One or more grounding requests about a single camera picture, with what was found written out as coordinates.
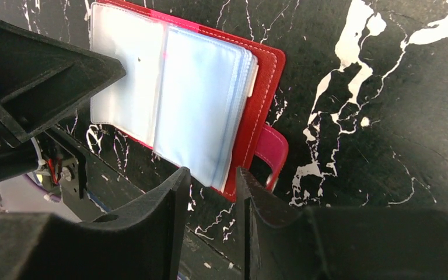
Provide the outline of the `red leather card holder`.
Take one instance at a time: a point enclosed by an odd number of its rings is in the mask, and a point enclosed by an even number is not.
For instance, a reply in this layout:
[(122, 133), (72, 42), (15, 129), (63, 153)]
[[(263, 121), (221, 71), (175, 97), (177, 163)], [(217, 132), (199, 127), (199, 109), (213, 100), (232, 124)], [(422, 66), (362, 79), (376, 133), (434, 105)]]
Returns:
[(90, 7), (90, 49), (126, 74), (95, 94), (90, 120), (112, 125), (204, 187), (235, 200), (236, 170), (254, 157), (275, 188), (289, 145), (267, 124), (285, 54), (127, 1)]

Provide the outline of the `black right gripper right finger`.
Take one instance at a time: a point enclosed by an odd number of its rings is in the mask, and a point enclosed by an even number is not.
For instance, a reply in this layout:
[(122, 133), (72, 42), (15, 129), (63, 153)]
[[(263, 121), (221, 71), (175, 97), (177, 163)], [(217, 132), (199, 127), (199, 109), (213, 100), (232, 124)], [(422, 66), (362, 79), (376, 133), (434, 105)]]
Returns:
[(448, 279), (448, 213), (296, 209), (236, 170), (243, 279)]

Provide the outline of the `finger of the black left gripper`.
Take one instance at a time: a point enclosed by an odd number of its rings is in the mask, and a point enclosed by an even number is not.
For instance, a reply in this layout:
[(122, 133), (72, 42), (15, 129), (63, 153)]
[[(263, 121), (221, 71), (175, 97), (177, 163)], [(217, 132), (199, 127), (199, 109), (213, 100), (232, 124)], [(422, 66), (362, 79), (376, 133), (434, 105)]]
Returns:
[(124, 77), (115, 58), (0, 20), (0, 140), (30, 140)]

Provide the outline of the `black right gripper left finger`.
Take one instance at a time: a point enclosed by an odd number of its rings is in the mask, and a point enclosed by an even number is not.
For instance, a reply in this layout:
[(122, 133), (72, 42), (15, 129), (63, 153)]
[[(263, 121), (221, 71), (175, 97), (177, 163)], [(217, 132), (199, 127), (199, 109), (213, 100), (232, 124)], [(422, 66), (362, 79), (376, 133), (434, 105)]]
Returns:
[(0, 213), (0, 279), (176, 279), (191, 175), (92, 222), (54, 213)]

